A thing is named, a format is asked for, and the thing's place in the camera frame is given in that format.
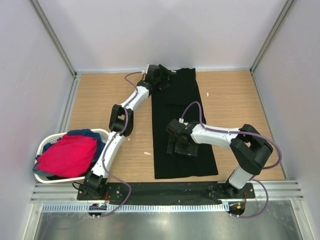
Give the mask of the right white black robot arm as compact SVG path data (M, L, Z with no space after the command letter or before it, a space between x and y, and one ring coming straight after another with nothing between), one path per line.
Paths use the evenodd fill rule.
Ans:
M237 198L252 177L261 173L273 147L249 124L241 128L212 127L202 123L173 119L166 127L169 133L167 153L197 157L200 145L215 145L232 151L238 166L222 185L219 194Z

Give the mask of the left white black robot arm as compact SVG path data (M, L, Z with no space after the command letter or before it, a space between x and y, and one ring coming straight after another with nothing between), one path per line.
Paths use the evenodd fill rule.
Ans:
M132 83L128 77L124 80L133 85L133 93L121 104L113 105L109 121L109 136L102 153L79 186L78 194L84 198L101 200L107 194L107 180L111 176L110 168L126 137L130 136L134 127L135 110L157 89L163 91L170 86L169 80L175 70L169 70L163 65L149 64L145 70L138 71L142 79Z

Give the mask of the black t shirt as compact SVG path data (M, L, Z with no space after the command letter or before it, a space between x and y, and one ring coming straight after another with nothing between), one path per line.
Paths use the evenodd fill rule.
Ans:
M201 95L194 68L181 68L165 90L151 95L154 177L176 179L216 176L213 148L196 144L192 128L205 123Z

